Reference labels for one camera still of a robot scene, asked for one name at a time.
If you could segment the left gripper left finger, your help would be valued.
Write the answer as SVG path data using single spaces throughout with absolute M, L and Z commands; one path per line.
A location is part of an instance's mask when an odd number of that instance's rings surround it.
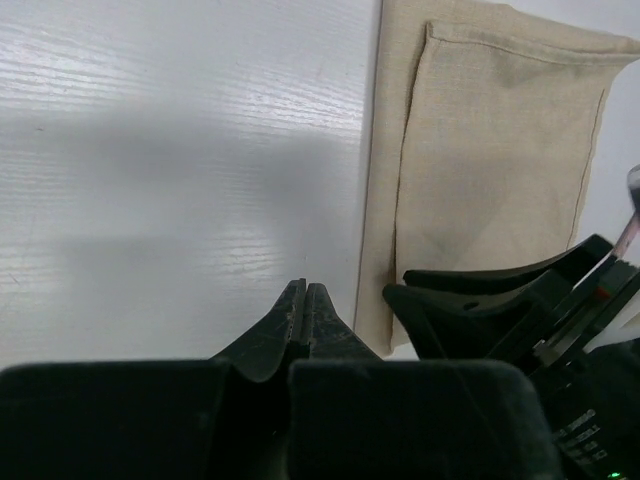
M 304 280 L 209 359 L 23 364 L 1 373 L 5 479 L 214 479 L 286 429 Z

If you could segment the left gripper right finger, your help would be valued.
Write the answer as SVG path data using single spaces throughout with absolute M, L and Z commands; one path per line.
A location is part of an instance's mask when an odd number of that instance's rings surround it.
M 538 395 L 492 359 L 383 361 L 306 284 L 291 337 L 288 473 L 293 479 L 559 479 Z

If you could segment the pink handled fork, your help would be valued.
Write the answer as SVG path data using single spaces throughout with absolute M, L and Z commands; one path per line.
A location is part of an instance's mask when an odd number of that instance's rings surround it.
M 640 199 L 640 165 L 634 166 L 627 174 L 627 188 L 632 203 L 632 215 L 620 237 L 616 241 L 611 254 L 621 259 L 639 233 L 639 199 Z

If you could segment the beige cloth napkin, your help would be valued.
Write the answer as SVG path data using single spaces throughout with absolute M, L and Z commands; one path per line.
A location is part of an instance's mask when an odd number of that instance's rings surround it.
M 355 314 L 377 354 L 408 340 L 382 297 L 410 269 L 564 252 L 606 100 L 636 39 L 486 1 L 382 7 Z

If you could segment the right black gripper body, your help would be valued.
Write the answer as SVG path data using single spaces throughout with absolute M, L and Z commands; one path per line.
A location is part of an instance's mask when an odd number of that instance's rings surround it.
M 589 479 L 639 476 L 639 330 L 623 327 L 624 308 L 639 296 L 638 267 L 611 254 L 572 249 L 498 271 L 515 289 L 558 276 L 560 295 L 532 329 L 494 347 L 532 380 L 556 446 Z

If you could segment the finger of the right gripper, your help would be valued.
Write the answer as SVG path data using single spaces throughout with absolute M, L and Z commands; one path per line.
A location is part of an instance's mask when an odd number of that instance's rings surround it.
M 383 298 L 421 359 L 492 359 L 512 365 L 524 355 L 521 326 L 539 305 L 540 285 L 458 282 L 440 287 L 388 285 Z
M 568 251 L 547 260 L 521 267 L 483 271 L 408 270 L 403 276 L 407 286 L 458 294 L 498 294 L 514 290 L 548 271 L 575 284 L 602 259 L 613 245 L 593 234 Z

